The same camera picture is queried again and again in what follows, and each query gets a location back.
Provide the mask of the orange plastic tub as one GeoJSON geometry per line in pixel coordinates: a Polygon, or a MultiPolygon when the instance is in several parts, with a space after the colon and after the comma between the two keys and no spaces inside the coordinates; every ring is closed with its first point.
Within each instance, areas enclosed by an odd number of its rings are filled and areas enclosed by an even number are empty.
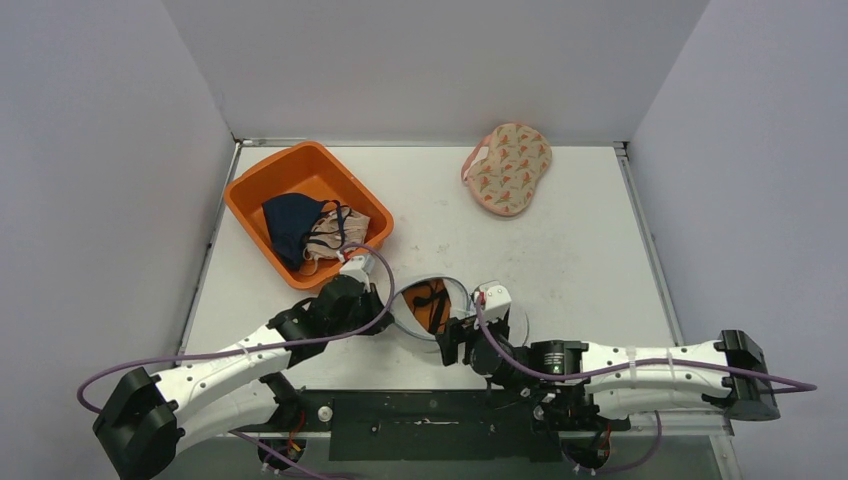
{"type": "Polygon", "coordinates": [[[313,274],[290,270],[272,251],[262,204],[279,195],[304,194],[315,200],[339,200],[370,218],[365,244],[379,249],[392,233],[389,210],[323,145],[305,141],[278,151],[244,173],[225,188],[224,201],[247,235],[292,288],[318,291],[337,274],[337,260],[321,260],[313,274]]]}

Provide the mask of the navy blue bra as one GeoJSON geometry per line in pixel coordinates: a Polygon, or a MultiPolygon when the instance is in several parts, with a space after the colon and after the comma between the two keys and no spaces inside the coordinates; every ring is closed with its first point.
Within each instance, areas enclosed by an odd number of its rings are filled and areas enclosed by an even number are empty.
{"type": "Polygon", "coordinates": [[[306,234],[322,212],[339,206],[346,205],[302,193],[282,194],[262,203],[272,250],[284,267],[292,271],[301,268],[306,234]]]}

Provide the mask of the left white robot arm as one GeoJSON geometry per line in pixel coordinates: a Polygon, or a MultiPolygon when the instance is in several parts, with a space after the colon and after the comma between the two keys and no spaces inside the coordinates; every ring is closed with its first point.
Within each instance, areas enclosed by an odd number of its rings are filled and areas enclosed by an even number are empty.
{"type": "Polygon", "coordinates": [[[338,275],[239,342],[156,373],[138,366],[119,380],[93,431],[122,479],[152,479],[183,450],[218,434],[304,416],[284,370],[321,353],[331,337],[376,335],[394,318],[372,283],[338,275]]]}

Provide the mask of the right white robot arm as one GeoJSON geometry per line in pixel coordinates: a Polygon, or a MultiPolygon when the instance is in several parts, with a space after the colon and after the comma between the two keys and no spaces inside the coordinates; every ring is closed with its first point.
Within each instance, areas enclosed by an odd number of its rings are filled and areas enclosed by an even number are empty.
{"type": "Polygon", "coordinates": [[[741,330],[682,347],[616,347],[549,340],[516,347],[504,319],[481,331],[451,318],[435,335],[442,362],[532,396],[541,418],[580,429],[650,411],[715,411],[731,420],[780,416],[762,348],[741,330]]]}

